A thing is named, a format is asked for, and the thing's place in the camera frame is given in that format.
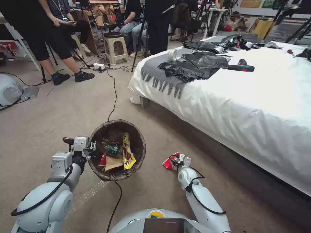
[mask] poster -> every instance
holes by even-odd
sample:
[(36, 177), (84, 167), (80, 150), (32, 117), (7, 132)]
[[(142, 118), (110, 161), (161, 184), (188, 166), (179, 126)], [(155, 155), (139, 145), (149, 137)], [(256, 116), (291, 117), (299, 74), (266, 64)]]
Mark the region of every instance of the poster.
[(261, 2), (261, 0), (243, 0), (240, 7), (259, 8)]

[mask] screen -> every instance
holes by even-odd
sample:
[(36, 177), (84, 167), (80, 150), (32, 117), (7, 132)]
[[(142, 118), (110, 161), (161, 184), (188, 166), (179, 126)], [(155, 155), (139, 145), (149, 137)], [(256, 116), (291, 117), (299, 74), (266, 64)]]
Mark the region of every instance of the screen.
[(118, 0), (89, 1), (89, 5), (98, 29), (124, 25)]

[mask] gray blanket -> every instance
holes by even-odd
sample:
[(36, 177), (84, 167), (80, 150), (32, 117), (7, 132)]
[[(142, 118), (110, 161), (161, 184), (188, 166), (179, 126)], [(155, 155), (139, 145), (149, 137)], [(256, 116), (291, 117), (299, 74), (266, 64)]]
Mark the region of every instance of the gray blanket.
[[(182, 48), (177, 50), (177, 57), (181, 57), (185, 53), (192, 53), (193, 50)], [(151, 58), (144, 64), (141, 70), (142, 79), (146, 82), (149, 82), (153, 79), (152, 86), (157, 88), (159, 85), (159, 91), (164, 91), (164, 89), (168, 86), (167, 95), (171, 94), (173, 87), (175, 88), (174, 98), (176, 98), (178, 94), (178, 98), (180, 99), (181, 91), (185, 86), (185, 83), (178, 79), (175, 76), (166, 77), (165, 71), (158, 68), (158, 66), (168, 61), (168, 54), (164, 54), (155, 58)]]

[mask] tape roll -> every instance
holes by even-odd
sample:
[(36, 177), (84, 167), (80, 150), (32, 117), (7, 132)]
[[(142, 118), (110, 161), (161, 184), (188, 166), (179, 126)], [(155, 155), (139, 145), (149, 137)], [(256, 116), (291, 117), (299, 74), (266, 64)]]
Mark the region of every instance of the tape roll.
[(177, 49), (171, 49), (168, 52), (168, 61), (176, 61), (177, 60)]

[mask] brown basket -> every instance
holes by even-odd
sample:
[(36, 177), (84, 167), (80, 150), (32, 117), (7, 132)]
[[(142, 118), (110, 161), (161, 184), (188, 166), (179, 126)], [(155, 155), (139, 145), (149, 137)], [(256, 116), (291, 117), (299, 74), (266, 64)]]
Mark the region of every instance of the brown basket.
[(93, 172), (103, 181), (118, 181), (130, 177), (136, 172), (143, 164), (146, 155), (146, 144), (144, 137), (140, 130), (132, 123), (125, 120), (112, 120), (105, 122), (94, 130), (90, 136), (91, 141), (100, 141), (102, 137), (117, 135), (122, 138), (125, 132), (129, 133), (131, 152), (134, 153), (136, 163), (129, 170), (123, 168), (115, 168), (109, 171), (103, 172), (98, 170), (98, 165), (101, 159), (101, 153), (98, 151), (95, 157), (89, 160), (89, 165)]

